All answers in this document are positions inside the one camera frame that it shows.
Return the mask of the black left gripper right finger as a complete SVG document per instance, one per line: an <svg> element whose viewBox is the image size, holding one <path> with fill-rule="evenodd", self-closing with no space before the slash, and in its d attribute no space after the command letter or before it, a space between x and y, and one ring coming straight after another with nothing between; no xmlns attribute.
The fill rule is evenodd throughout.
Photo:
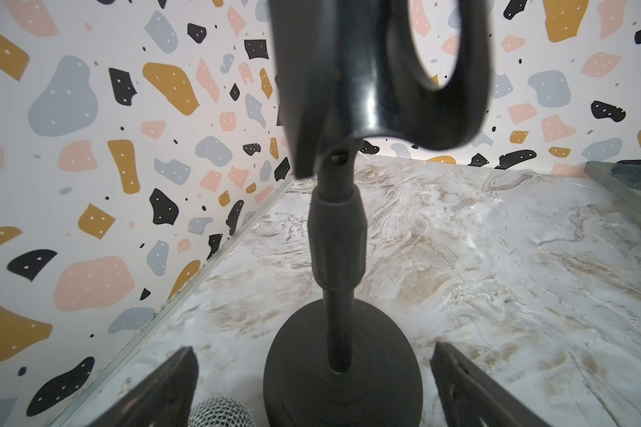
<svg viewBox="0 0 641 427"><path fill-rule="evenodd" d="M437 343L430 366L447 425L548 427L452 344Z"/></svg>

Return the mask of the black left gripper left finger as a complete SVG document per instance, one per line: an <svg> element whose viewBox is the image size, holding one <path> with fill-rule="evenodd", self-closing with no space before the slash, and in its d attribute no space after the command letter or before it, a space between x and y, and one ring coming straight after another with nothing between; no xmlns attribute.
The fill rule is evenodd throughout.
<svg viewBox="0 0 641 427"><path fill-rule="evenodd" d="M91 425L188 425L198 378L199 364L194 350L182 347Z"/></svg>

